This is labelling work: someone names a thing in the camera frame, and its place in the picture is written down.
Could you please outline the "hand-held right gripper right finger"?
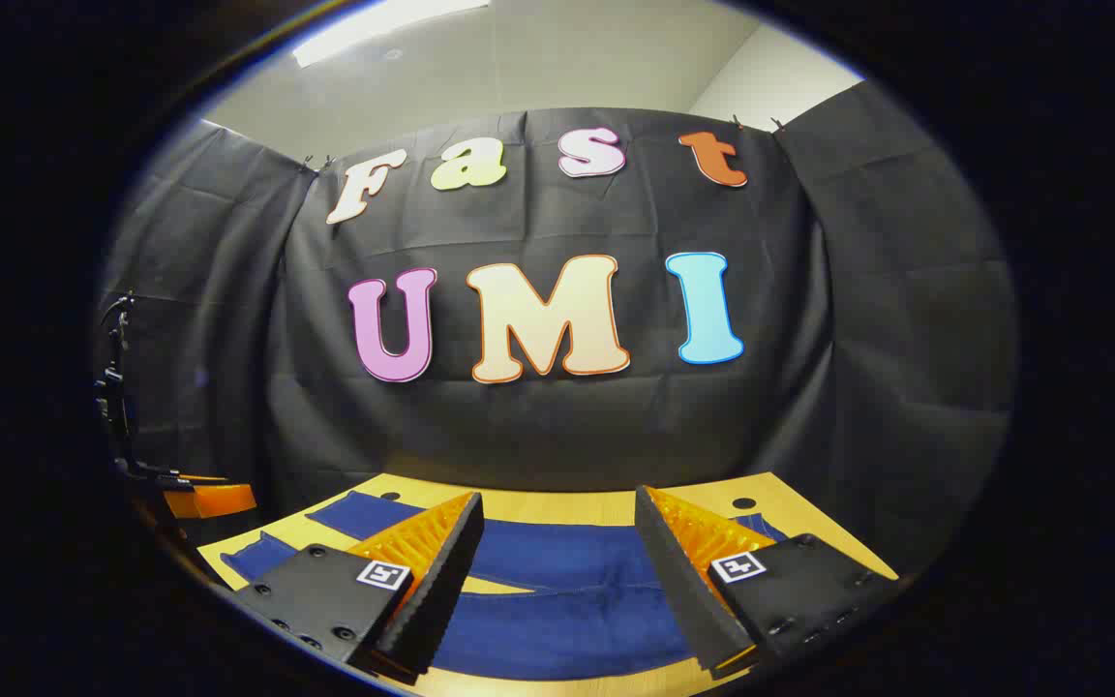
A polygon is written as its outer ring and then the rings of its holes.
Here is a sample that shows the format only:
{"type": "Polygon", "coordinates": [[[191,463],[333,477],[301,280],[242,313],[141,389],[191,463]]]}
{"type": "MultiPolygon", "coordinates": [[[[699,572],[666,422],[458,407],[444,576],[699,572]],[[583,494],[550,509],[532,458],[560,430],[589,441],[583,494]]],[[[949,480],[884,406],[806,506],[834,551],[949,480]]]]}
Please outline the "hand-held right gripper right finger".
{"type": "Polygon", "coordinates": [[[716,679],[808,660],[899,593],[817,534],[777,541],[650,486],[636,488],[634,527],[687,646],[716,679]]]}

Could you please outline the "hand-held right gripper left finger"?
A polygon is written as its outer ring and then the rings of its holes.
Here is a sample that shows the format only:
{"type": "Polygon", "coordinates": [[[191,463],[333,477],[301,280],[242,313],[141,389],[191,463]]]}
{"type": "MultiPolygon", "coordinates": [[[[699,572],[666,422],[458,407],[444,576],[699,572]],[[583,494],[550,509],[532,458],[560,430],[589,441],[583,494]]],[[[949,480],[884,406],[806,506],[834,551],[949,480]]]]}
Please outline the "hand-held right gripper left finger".
{"type": "Polygon", "coordinates": [[[432,666],[483,532],[481,494],[460,494],[346,550],[301,548],[234,598],[328,660],[415,679],[432,666]]]}

